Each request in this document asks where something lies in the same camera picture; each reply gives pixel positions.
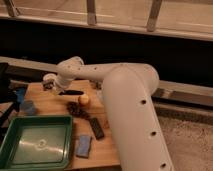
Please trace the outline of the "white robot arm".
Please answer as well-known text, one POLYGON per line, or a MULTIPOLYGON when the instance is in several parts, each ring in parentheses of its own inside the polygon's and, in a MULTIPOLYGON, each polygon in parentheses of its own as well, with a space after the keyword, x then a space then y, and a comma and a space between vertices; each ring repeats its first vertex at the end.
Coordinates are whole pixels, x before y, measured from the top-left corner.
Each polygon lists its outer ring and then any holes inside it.
POLYGON ((86 65, 72 57, 56 66, 54 89, 76 79, 102 83, 102 97, 123 171, 175 171, 151 95, 159 84, 154 67, 143 63, 86 65))

